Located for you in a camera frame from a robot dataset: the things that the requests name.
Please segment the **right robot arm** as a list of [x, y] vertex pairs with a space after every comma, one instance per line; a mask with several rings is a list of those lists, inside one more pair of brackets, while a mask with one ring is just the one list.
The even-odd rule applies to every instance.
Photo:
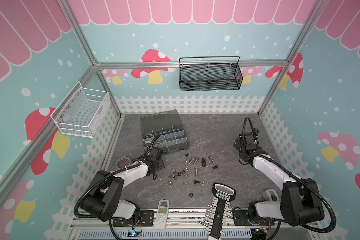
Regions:
[[238, 161], [266, 175], [282, 192], [279, 201], [254, 201], [249, 204], [251, 222], [274, 219], [292, 227], [300, 226], [316, 233], [330, 233], [337, 225], [334, 210], [320, 194], [313, 179], [304, 179], [276, 162], [259, 145], [258, 131], [246, 117], [235, 142]]

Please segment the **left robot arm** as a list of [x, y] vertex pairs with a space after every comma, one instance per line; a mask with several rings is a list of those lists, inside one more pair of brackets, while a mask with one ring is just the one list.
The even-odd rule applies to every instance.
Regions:
[[107, 172], [100, 170], [95, 174], [87, 190], [74, 206], [74, 215], [80, 219], [96, 218], [103, 222], [121, 219], [128, 225], [139, 223], [140, 206], [127, 200], [121, 200], [123, 189], [147, 176], [157, 178], [157, 171], [164, 168], [163, 150], [154, 144], [160, 138], [155, 136], [147, 152], [122, 169]]

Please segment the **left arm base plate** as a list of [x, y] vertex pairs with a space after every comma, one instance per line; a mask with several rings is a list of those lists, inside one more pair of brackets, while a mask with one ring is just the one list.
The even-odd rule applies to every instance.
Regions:
[[132, 220], [118, 218], [113, 219], [113, 227], [152, 227], [154, 225], [155, 212], [154, 211], [140, 211], [140, 217], [137, 218], [136, 222], [133, 223]]

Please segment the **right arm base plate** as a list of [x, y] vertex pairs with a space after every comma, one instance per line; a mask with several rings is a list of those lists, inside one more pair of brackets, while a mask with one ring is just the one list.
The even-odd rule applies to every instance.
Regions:
[[234, 209], [232, 215], [235, 226], [272, 227], [275, 225], [275, 221], [271, 219], [260, 218], [256, 220], [251, 220], [247, 209]]

